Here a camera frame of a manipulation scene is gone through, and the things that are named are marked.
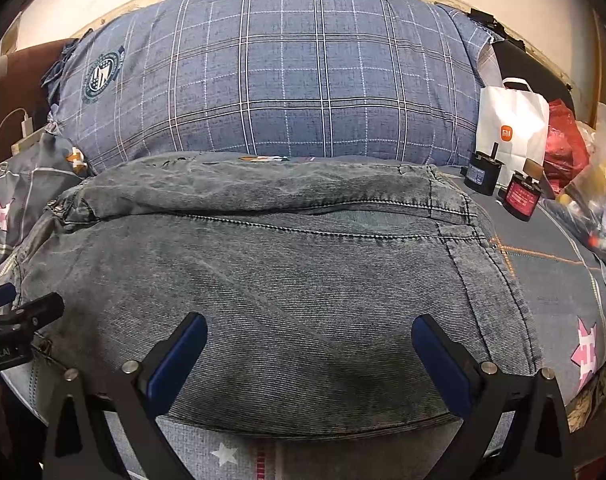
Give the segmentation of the grey denim jeans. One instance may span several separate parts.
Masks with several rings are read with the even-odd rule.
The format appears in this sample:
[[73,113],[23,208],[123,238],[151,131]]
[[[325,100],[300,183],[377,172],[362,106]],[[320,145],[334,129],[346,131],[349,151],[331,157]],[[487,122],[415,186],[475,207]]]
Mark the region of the grey denim jeans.
[[348,438],[436,422],[410,337],[422,314],[506,372],[542,362],[483,211],[430,167],[139,159],[51,202],[0,282],[62,296],[51,354],[98,389],[202,313],[207,345],[170,412],[214,430]]

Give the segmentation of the grey star-pattern pillow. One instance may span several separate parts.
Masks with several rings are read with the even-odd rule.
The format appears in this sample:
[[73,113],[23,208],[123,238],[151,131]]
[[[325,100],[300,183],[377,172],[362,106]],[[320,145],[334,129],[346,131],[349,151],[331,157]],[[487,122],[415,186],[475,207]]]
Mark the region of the grey star-pattern pillow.
[[89,175],[82,151],[50,132],[0,164],[0,266],[21,244],[45,206]]

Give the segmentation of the grey star-pattern bed sheet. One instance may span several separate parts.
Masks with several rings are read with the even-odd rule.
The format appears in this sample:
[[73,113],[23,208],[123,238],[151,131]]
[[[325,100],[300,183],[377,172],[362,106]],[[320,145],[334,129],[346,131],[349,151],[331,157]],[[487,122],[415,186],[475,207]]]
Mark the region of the grey star-pattern bed sheet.
[[[258,162],[239,155],[204,155]],[[562,223],[558,206],[539,206],[529,222],[520,221],[493,198],[465,188],[457,170],[433,169],[483,211],[489,239],[518,282],[532,315],[542,350],[535,372],[544,366],[552,368],[564,400],[573,400],[606,360],[606,266]],[[45,334],[49,326],[38,337],[33,361],[2,375],[39,418],[47,417],[64,370],[76,367],[52,356]],[[106,372],[103,389],[79,371],[89,388],[103,392],[109,374],[124,362]],[[432,424],[348,438],[268,437],[214,430],[182,422],[171,410],[158,423],[184,464],[202,479],[417,479],[429,471],[457,430],[457,421],[445,405],[444,409],[444,416]]]

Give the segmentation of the beige power strip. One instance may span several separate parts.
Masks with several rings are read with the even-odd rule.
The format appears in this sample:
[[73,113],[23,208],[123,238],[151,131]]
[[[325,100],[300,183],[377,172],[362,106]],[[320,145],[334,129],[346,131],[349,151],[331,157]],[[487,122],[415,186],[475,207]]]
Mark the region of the beige power strip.
[[11,145],[11,154],[13,156],[16,156],[20,153],[23,153],[23,152],[29,150],[33,145],[35,145],[39,142],[39,140],[44,132],[45,132],[45,129],[40,128],[40,129],[30,133],[28,136],[24,136],[24,138],[13,143]]

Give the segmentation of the brown wooden nightstand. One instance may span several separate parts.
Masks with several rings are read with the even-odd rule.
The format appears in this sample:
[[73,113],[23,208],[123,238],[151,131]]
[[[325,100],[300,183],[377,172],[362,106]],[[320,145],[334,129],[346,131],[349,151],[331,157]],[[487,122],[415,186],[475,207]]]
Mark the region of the brown wooden nightstand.
[[41,78],[71,42],[50,41],[0,56],[0,162],[12,156],[12,145],[22,138],[25,115],[34,129],[45,125],[48,102]]

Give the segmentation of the clear plastic bag of items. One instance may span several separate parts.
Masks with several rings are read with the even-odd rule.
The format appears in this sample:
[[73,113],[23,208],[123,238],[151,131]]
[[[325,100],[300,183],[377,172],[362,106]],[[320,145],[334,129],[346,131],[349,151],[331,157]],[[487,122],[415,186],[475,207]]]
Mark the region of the clear plastic bag of items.
[[575,121],[589,164],[559,194],[553,193],[568,226],[606,263],[606,104],[597,106],[594,128]]

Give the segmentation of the black box blue label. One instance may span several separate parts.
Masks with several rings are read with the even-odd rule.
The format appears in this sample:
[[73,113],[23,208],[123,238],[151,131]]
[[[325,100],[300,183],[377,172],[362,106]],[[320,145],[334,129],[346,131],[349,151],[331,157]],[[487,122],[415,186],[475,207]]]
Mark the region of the black box blue label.
[[492,196],[502,168],[502,162],[496,159],[499,144],[495,142],[489,154],[476,151],[468,166],[461,169],[463,183],[471,190],[485,196]]

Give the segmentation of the red plastic bag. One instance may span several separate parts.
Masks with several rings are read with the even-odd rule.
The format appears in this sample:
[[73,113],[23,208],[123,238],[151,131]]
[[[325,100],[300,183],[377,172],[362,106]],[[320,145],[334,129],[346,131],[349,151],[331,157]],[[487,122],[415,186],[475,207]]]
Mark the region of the red plastic bag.
[[549,103],[549,125],[544,171],[559,194],[589,164],[589,153],[574,114],[560,99]]

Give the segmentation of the blue plaid folded quilt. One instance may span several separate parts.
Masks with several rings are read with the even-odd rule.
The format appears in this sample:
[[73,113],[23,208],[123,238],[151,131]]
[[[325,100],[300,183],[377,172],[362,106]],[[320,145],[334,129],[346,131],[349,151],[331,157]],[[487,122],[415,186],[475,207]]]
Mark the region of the blue plaid folded quilt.
[[463,165],[494,42],[421,0],[166,0],[71,41],[41,84],[97,170],[193,151]]

